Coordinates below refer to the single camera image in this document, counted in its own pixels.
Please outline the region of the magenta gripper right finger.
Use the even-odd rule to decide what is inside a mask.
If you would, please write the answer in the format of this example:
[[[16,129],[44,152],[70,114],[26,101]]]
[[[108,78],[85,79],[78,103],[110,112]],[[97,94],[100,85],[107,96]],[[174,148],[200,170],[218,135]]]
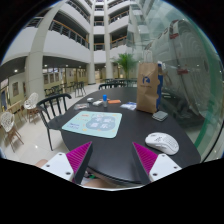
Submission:
[[[135,142],[132,154],[142,184],[149,184],[181,170],[168,155],[156,154]]]

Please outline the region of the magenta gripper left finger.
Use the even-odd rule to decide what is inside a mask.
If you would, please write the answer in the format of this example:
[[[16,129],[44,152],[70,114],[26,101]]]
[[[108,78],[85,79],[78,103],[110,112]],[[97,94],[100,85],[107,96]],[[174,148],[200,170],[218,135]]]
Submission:
[[[80,185],[92,152],[92,142],[85,143],[69,153],[57,153],[42,169]]]

